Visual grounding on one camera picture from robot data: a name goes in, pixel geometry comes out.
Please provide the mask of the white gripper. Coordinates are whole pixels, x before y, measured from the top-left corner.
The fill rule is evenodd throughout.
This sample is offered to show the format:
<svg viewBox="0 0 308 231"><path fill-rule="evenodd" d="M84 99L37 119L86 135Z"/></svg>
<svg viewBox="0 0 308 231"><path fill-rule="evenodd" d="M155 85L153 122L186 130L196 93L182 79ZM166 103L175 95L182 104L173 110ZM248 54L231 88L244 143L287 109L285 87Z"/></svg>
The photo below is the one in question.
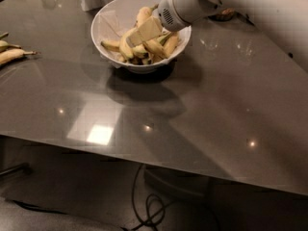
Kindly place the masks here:
<svg viewBox="0 0 308 231"><path fill-rule="evenodd" d="M159 36L163 26L171 32L180 31L200 18L214 15L220 10L219 0L162 0L158 6L160 19L154 16L147 18L140 27L132 31L126 42L130 47L138 46Z"/></svg>

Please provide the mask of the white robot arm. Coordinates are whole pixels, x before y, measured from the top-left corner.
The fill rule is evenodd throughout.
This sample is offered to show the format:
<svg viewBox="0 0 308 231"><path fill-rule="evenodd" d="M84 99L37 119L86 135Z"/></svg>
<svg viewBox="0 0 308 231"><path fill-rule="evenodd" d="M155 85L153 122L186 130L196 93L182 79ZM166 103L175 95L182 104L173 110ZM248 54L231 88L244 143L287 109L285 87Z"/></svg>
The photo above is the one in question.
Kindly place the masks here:
<svg viewBox="0 0 308 231"><path fill-rule="evenodd" d="M162 25L175 32L229 8L308 70L308 0L161 0L157 13Z"/></svg>

